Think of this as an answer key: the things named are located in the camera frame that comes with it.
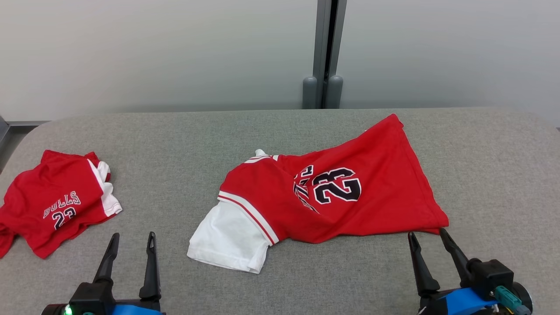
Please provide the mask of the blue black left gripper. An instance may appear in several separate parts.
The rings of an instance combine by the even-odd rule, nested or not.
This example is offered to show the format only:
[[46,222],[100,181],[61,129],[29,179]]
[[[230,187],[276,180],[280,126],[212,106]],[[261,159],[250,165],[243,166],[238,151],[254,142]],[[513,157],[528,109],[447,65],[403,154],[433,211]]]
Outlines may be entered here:
[[[112,235],[107,249],[101,259],[93,283],[113,283],[113,263],[118,255],[120,233]],[[117,300],[111,315],[166,315],[161,311],[161,283],[158,265],[156,234],[151,231],[148,235],[147,263],[144,283],[139,291],[141,300]]]

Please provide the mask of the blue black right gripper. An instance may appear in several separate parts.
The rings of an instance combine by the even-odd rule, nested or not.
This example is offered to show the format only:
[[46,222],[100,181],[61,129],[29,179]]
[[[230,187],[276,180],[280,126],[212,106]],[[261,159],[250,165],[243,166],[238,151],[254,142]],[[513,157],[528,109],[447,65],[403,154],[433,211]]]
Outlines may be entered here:
[[492,315],[498,301],[485,301],[473,289],[466,288],[471,286],[472,281],[471,272],[467,267],[469,260],[444,228],[440,228],[439,232],[446,251],[454,261],[462,289],[446,291],[444,295],[436,294],[440,290],[440,284],[432,277],[427,267],[415,233],[409,232],[408,243],[416,289],[418,296],[422,298],[418,315]]

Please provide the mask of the red white-sleeved 23 jersey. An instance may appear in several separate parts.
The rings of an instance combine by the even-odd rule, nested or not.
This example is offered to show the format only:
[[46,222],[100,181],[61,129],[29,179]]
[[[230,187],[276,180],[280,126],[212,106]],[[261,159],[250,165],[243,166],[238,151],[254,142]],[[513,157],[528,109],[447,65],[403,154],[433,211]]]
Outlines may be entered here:
[[190,259],[260,273],[285,239],[318,244],[448,227],[398,116],[342,145],[305,155],[263,150],[228,172],[189,241]]

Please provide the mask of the red Bulls 23 shorts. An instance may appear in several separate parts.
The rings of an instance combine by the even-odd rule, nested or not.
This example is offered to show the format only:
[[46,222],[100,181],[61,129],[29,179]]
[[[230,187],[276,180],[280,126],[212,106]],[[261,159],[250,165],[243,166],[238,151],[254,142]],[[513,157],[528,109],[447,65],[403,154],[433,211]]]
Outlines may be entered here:
[[0,206],[0,259],[22,237],[41,259],[123,208],[109,165],[96,153],[45,150],[40,163],[14,178]]

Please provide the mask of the grey cylindrical post bumper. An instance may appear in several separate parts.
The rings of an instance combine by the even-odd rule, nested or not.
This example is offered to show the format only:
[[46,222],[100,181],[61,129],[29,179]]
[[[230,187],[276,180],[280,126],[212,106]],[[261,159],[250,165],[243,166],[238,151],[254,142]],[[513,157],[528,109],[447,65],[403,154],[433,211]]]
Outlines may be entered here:
[[316,109],[318,80],[306,77],[302,82],[302,109]]
[[325,95],[325,108],[326,109],[339,109],[340,100],[343,88],[343,78],[334,75],[327,81],[326,95]]

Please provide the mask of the grey metal partition post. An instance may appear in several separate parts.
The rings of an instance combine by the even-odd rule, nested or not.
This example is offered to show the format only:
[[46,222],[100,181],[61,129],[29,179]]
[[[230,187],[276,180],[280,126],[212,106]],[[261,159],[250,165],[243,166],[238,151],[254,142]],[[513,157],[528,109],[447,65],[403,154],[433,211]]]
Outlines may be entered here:
[[347,0],[317,0],[313,74],[318,80],[316,109],[325,108],[327,81],[337,74]]

